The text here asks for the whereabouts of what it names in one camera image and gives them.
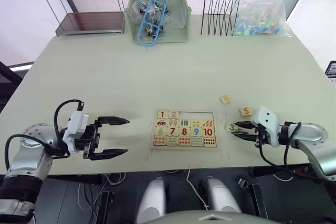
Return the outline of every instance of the white tabletop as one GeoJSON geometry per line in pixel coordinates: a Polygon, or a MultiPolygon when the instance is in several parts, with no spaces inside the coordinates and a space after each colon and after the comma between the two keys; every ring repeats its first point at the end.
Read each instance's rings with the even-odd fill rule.
{"type": "MultiPolygon", "coordinates": [[[[252,142],[225,131],[226,122],[248,120],[239,108],[260,105],[280,122],[317,123],[336,141],[335,89],[299,39],[200,35],[201,17],[192,16],[186,43],[157,44],[148,50],[123,35],[55,37],[29,70],[0,114],[0,144],[28,126],[52,124],[56,107],[68,99],[85,102],[93,123],[98,116],[126,118],[130,124],[103,126],[97,149],[127,148],[119,157],[90,161],[82,152],[54,161],[51,174],[97,174],[184,168],[267,165],[252,142]],[[232,102],[222,104],[229,94],[232,102]],[[151,150],[155,109],[211,110],[217,117],[217,151],[151,150]]],[[[65,127],[76,106],[64,107],[65,127]]],[[[13,140],[10,158],[18,150],[13,140]]],[[[265,146],[265,155],[282,163],[283,147],[265,146]]],[[[289,163],[306,163],[298,150],[289,163]]],[[[5,164],[0,166],[4,174],[5,164]]]]}

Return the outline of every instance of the plastic bin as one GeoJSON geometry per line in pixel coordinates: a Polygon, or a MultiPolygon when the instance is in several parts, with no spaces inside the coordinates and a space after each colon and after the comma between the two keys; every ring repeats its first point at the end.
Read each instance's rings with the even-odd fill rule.
{"type": "MultiPolygon", "coordinates": [[[[132,5],[137,0],[129,0],[127,9],[125,10],[128,25],[130,27],[132,37],[135,43],[138,44],[137,40],[137,34],[140,27],[140,24],[135,24],[132,15],[133,15],[133,9],[132,5]]],[[[189,25],[190,25],[190,14],[191,14],[191,8],[187,4],[187,0],[169,0],[167,4],[167,10],[170,14],[174,12],[179,12],[185,20],[185,25],[183,28],[165,28],[164,22],[163,22],[163,32],[159,34],[159,37],[157,39],[156,43],[165,43],[165,42],[186,42],[188,40],[188,34],[189,34],[189,25]]],[[[152,37],[144,35],[142,37],[143,42],[151,43],[153,41],[152,37]]]]}

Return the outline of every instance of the floor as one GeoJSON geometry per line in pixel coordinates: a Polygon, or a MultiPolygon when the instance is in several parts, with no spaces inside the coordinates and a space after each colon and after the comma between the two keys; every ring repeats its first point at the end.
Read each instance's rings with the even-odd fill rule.
{"type": "MultiPolygon", "coordinates": [[[[281,182],[272,175],[250,178],[249,168],[195,169],[191,170],[190,181],[195,188],[198,182],[207,176],[220,179],[232,192],[242,212],[254,215],[253,202],[237,182],[240,178],[261,186],[263,199],[270,220],[280,223],[325,223],[322,216],[336,218],[336,208],[330,200],[325,188],[307,180],[292,179],[281,182]]],[[[149,182],[162,177],[170,184],[171,199],[167,212],[201,209],[201,203],[185,181],[187,170],[179,170],[174,174],[162,172],[127,173],[124,182],[117,186],[107,186],[105,190],[114,192],[114,201],[110,205],[108,223],[134,223],[136,210],[149,182]]],[[[36,206],[36,221],[41,223],[89,223],[91,212],[78,207],[77,192],[79,183],[64,180],[47,179],[42,186],[36,206]]],[[[101,185],[94,185],[93,195],[96,197],[101,185]]],[[[80,191],[80,203],[87,204],[80,191]]]]}

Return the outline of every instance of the number puzzle board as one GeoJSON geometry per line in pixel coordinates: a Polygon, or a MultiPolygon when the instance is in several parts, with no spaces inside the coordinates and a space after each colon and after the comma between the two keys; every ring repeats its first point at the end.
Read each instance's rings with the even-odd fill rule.
{"type": "Polygon", "coordinates": [[[156,110],[151,147],[165,150],[216,149],[214,112],[156,110]]]}

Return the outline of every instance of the plastic bag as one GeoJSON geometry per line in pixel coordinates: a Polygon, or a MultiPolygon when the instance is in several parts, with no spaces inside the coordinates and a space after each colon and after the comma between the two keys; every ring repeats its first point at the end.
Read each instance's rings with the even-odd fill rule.
{"type": "Polygon", "coordinates": [[[233,35],[291,37],[284,0],[240,0],[235,24],[233,35]]]}
{"type": "MultiPolygon", "coordinates": [[[[144,13],[146,11],[148,2],[144,0],[137,0],[133,3],[132,5],[132,21],[134,24],[140,24],[144,13]]],[[[163,27],[166,29],[175,29],[175,28],[184,28],[185,26],[185,19],[183,16],[182,12],[182,7],[171,13],[169,10],[166,11],[163,19],[163,27]]],[[[148,19],[153,19],[153,20],[160,20],[161,17],[161,11],[160,9],[154,5],[151,4],[150,9],[149,9],[149,16],[148,19]]]]}

